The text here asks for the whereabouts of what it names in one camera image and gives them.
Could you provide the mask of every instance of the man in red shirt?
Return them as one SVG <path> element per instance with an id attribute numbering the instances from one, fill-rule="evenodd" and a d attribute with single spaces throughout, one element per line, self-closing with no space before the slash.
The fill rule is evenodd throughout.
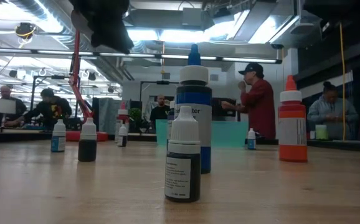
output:
<path id="1" fill-rule="evenodd" d="M 261 134 L 265 139 L 275 139 L 275 110 L 273 88 L 264 80 L 263 67 L 258 63 L 249 63 L 244 71 L 239 72 L 244 76 L 245 82 L 240 82 L 242 106 L 222 102 L 225 110 L 237 110 L 248 113 L 249 128 Z M 251 90 L 245 91 L 245 83 L 252 85 Z"/>

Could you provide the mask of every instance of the teal container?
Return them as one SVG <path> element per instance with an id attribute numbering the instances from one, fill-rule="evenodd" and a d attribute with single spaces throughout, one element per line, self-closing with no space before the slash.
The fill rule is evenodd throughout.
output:
<path id="1" fill-rule="evenodd" d="M 168 121 L 166 119 L 157 119 L 155 121 L 156 127 L 156 142 L 159 146 L 166 146 L 168 138 Z"/>
<path id="2" fill-rule="evenodd" d="M 212 147 L 244 147 L 248 122 L 212 121 Z"/>

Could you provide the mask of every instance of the gray hoodie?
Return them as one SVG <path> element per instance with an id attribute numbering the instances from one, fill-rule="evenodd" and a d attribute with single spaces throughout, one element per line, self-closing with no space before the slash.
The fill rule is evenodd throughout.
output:
<path id="1" fill-rule="evenodd" d="M 346 139 L 352 138 L 352 128 L 356 121 L 359 119 L 359 115 L 356 113 L 354 106 L 346 100 Z M 342 99 L 336 99 L 335 103 L 328 103 L 321 96 L 310 107 L 307 119 L 313 124 L 325 124 L 327 125 L 328 137 L 330 139 L 342 140 L 343 136 L 343 123 L 342 122 L 327 122 L 325 121 L 326 115 L 333 115 L 342 117 L 343 115 L 343 101 Z"/>

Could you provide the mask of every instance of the lamp shade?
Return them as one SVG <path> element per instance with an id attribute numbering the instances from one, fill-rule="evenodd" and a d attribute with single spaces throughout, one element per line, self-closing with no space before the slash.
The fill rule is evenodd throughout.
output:
<path id="1" fill-rule="evenodd" d="M 16 101 L 0 99 L 0 113 L 15 114 L 16 113 Z"/>

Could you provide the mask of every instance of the wooden tabletop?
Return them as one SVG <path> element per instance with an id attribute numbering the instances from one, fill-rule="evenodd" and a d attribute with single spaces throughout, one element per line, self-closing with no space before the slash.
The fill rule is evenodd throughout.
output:
<path id="1" fill-rule="evenodd" d="M 310 148 L 309 163 L 280 162 L 277 147 L 213 149 L 201 200 L 164 199 L 165 148 L 153 142 L 77 145 L 51 154 L 49 141 L 0 144 L 0 223 L 360 224 L 360 152 Z"/>

